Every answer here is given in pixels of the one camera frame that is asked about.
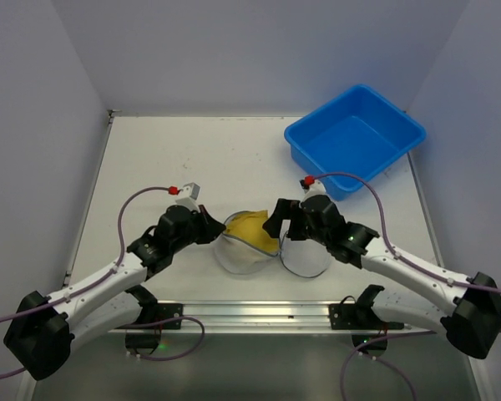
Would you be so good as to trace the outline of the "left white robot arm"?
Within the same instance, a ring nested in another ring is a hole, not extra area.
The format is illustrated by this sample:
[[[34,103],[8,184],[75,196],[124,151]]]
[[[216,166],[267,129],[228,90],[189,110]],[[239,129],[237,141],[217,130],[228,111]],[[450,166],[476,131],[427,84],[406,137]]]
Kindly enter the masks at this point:
[[[4,345],[36,380],[56,373],[73,351],[120,327],[149,327],[164,316],[144,282],[191,245],[213,242],[225,225],[200,206],[171,206],[122,257],[71,287],[20,302]]]

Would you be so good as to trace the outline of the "white mesh laundry bag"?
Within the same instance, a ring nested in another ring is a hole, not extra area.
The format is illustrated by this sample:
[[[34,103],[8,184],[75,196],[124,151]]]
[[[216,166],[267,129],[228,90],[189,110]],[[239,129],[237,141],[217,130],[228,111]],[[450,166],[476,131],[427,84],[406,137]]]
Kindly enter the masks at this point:
[[[224,224],[234,214],[228,216]],[[254,274],[272,262],[279,261],[291,274],[312,279],[319,277],[331,265],[331,256],[313,241],[292,241],[287,237],[286,231],[281,233],[278,240],[280,250],[272,256],[243,241],[230,238],[223,232],[215,241],[215,258],[226,271],[235,275]]]

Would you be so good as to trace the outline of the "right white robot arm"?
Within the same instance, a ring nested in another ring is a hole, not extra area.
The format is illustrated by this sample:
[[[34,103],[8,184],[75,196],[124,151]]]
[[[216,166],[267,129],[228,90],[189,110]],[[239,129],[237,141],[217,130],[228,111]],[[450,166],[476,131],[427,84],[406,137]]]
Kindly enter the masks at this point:
[[[400,293],[370,285],[354,304],[339,307],[351,327],[412,325],[442,334],[469,357],[488,356],[501,330],[501,295],[492,277],[481,272],[466,277],[404,254],[377,231],[346,221],[327,195],[279,199],[263,228],[277,238],[284,221],[289,239],[313,240],[337,261],[405,287]]]

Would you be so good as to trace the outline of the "yellow bra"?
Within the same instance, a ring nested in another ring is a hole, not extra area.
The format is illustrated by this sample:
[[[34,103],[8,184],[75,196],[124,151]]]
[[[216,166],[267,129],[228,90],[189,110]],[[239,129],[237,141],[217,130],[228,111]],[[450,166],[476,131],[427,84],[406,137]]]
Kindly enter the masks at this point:
[[[263,228],[268,218],[267,210],[238,212],[225,223],[225,235],[274,256],[280,250],[280,242]]]

